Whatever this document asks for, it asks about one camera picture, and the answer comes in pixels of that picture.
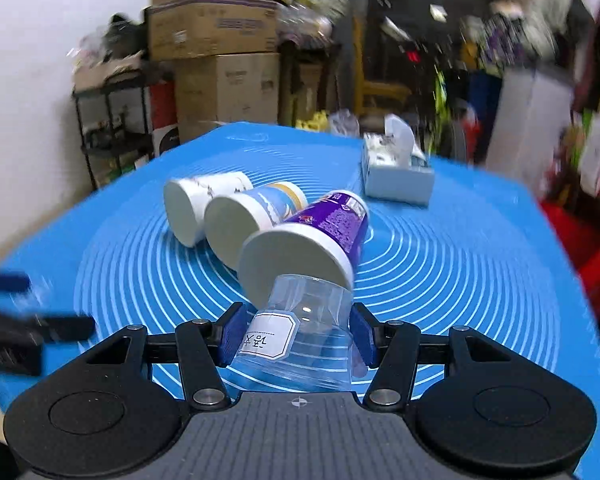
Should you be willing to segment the red gift bag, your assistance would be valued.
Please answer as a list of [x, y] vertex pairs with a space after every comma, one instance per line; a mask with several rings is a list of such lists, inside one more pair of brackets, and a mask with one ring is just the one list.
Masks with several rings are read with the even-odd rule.
[[600, 318], [600, 230], [548, 200], [542, 201], [541, 208]]

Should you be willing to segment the purple paper cup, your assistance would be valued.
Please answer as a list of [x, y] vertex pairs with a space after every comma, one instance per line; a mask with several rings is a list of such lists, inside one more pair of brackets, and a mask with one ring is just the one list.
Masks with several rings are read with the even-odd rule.
[[242, 245], [237, 277], [250, 304], [262, 309], [276, 278], [298, 274], [354, 289], [370, 225], [361, 196], [333, 190]]

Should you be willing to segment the blue yellow paper cup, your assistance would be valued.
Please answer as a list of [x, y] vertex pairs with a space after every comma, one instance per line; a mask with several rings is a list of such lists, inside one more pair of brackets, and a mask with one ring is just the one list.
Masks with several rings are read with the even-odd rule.
[[308, 205], [306, 194], [289, 181], [216, 196], [204, 212], [207, 242], [215, 257], [236, 271], [242, 245], [252, 234], [272, 229]]

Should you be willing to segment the black metal shelf rack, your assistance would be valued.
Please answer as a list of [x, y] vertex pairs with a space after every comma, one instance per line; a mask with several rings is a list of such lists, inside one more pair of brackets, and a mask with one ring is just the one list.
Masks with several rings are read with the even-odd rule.
[[[137, 90], [140, 92], [140, 111], [142, 126], [140, 131], [132, 130], [128, 125], [128, 108], [114, 114], [111, 96], [115, 93]], [[133, 68], [107, 76], [99, 87], [88, 89], [73, 89], [71, 97], [76, 110], [80, 134], [80, 150], [86, 163], [92, 191], [99, 189], [96, 174], [92, 165], [93, 156], [114, 160], [114, 171], [118, 176], [124, 174], [122, 157], [136, 153], [140, 158], [151, 160], [155, 157], [154, 141], [152, 140], [148, 120], [148, 83], [147, 77], [140, 68]], [[81, 102], [88, 99], [102, 99], [106, 110], [106, 119], [95, 128], [87, 129], [82, 118]]]

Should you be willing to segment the white tissue box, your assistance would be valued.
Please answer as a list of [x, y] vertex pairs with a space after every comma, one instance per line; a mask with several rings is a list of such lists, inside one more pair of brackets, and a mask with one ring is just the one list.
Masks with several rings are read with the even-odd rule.
[[368, 197], [428, 206], [434, 170], [412, 128], [399, 116], [385, 116], [383, 134], [364, 134], [361, 166]]

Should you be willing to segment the wooden chair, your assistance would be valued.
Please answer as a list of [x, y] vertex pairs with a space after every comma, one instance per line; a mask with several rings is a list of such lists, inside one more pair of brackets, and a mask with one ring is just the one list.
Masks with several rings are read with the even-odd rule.
[[399, 114], [411, 96], [411, 89], [402, 82], [387, 80], [382, 69], [382, 50], [378, 41], [367, 47], [366, 21], [353, 15], [353, 111], [358, 117], [387, 113]]

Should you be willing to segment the clear plastic cup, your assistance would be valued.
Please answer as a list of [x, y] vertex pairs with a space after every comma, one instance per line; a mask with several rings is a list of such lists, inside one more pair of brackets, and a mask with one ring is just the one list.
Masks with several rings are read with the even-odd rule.
[[276, 278], [232, 367], [278, 390], [349, 391], [368, 372], [350, 330], [353, 295], [319, 278]]

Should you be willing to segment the blue silicone baking mat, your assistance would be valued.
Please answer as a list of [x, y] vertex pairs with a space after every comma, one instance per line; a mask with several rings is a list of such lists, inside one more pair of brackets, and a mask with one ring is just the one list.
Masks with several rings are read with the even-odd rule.
[[[27, 273], [10, 312], [90, 314], [99, 337], [143, 324], [169, 333], [217, 318], [242, 299], [236, 276], [206, 245], [171, 234], [162, 189], [175, 178], [240, 171], [254, 185], [288, 181], [308, 200], [360, 192], [358, 140], [238, 122], [213, 130], [92, 195], [4, 261]], [[562, 244], [521, 185], [437, 159], [425, 208], [370, 200], [355, 297], [381, 320], [427, 334], [467, 325], [581, 388], [597, 429], [578, 476], [600, 479], [600, 334]]]

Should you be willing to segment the white chest freezer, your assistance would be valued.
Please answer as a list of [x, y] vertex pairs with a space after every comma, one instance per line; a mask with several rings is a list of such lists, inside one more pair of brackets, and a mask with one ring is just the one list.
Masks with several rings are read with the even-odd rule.
[[506, 70], [491, 134], [486, 170], [542, 196], [543, 179], [570, 124], [573, 83], [552, 68]]

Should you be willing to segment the open top cardboard box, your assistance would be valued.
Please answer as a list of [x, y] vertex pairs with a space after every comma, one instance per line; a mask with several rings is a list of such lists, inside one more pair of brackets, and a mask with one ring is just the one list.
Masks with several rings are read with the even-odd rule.
[[287, 0], [150, 0], [148, 52], [155, 61], [265, 53], [277, 48]]

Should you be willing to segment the black green bicycle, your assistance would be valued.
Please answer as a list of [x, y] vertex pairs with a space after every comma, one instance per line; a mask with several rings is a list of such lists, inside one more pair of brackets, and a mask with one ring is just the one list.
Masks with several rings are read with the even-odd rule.
[[471, 164], [478, 126], [469, 104], [470, 70], [453, 51], [440, 44], [419, 42], [407, 50], [414, 68], [408, 110], [415, 119], [414, 131], [426, 155]]

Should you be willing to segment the yellow oil jug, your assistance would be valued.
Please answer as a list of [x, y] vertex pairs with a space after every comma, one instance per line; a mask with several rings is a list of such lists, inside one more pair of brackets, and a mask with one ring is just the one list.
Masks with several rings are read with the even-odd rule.
[[311, 119], [298, 119], [296, 121], [296, 128], [313, 132], [329, 132], [328, 114], [324, 110], [321, 110], [320, 112], [316, 112]]

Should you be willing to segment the white patterned paper cup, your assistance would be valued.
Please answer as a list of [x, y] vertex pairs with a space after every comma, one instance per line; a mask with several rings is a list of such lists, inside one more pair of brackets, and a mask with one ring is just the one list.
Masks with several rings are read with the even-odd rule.
[[185, 247], [204, 239], [204, 212], [215, 196], [251, 190], [251, 180], [241, 171], [171, 179], [163, 187], [169, 228]]

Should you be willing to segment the large lower cardboard box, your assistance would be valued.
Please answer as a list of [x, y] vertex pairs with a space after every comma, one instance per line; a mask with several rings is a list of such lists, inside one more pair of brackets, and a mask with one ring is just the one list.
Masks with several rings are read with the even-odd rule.
[[178, 134], [183, 143], [231, 122], [275, 124], [279, 55], [250, 53], [174, 63]]

